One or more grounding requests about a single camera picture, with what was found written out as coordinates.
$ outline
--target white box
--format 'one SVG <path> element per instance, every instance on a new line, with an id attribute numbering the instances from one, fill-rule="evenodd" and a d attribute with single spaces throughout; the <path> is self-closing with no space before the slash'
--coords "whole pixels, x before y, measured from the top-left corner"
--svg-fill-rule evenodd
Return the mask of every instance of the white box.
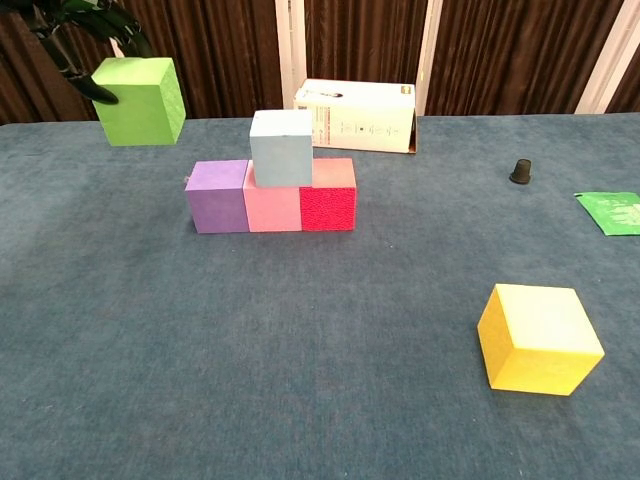
<path id="1" fill-rule="evenodd" d="M 415 86 L 307 79 L 295 109 L 313 113 L 313 146 L 416 152 Z"/>
<path id="2" fill-rule="evenodd" d="M 258 110 L 249 139 L 258 187 L 303 187 L 312 180 L 311 112 Z"/>

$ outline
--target cube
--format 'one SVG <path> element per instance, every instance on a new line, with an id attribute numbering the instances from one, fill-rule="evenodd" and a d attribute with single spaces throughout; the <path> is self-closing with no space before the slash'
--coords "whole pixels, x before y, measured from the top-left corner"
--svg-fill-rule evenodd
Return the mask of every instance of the cube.
<path id="1" fill-rule="evenodd" d="M 198 233 L 248 232 L 242 187 L 248 160 L 196 162 L 185 192 Z"/>
<path id="2" fill-rule="evenodd" d="M 308 110 L 259 110 L 249 139 L 258 187 L 311 185 L 312 116 Z"/>
<path id="3" fill-rule="evenodd" d="M 570 395 L 604 357 L 572 288 L 497 284 L 478 334 L 498 390 Z"/>
<path id="4" fill-rule="evenodd" d="M 93 80 L 119 99 L 93 103 L 111 145 L 177 142 L 186 115 L 171 58 L 107 58 Z"/>
<path id="5" fill-rule="evenodd" d="M 313 183 L 300 188 L 302 230 L 354 230 L 357 187 L 350 158 L 313 160 Z"/>
<path id="6" fill-rule="evenodd" d="M 299 232 L 302 229 L 300 189 L 258 187 L 253 161 L 249 161 L 244 179 L 244 203 L 251 232 Z"/>

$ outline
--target blue carpet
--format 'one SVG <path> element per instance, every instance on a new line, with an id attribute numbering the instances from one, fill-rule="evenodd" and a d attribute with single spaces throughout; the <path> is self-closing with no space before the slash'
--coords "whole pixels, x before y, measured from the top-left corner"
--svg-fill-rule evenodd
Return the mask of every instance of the blue carpet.
<path id="1" fill-rule="evenodd" d="M 639 114 L 421 118 L 416 156 L 316 149 L 357 231 L 198 236 L 183 178 L 250 122 L 0 128 L 0 478 L 637 476 L 640 237 L 573 193 L 640 192 Z M 489 388 L 496 282 L 577 290 L 607 355 L 573 396 Z"/>

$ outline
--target black cap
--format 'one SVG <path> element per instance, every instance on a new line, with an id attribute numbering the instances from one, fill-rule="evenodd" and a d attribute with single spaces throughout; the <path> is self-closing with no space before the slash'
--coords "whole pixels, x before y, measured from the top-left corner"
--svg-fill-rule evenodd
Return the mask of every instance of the black cap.
<path id="1" fill-rule="evenodd" d="M 509 180 L 520 185 L 526 185 L 531 180 L 531 160 L 521 158 L 516 163 L 516 168 L 513 169 Z"/>

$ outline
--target yellow cube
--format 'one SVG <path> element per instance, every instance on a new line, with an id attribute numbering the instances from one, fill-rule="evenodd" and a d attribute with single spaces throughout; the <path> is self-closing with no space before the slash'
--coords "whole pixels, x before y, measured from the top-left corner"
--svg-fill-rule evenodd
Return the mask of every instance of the yellow cube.
<path id="1" fill-rule="evenodd" d="M 496 284 L 478 334 L 497 390 L 570 395 L 604 357 L 572 288 Z"/>

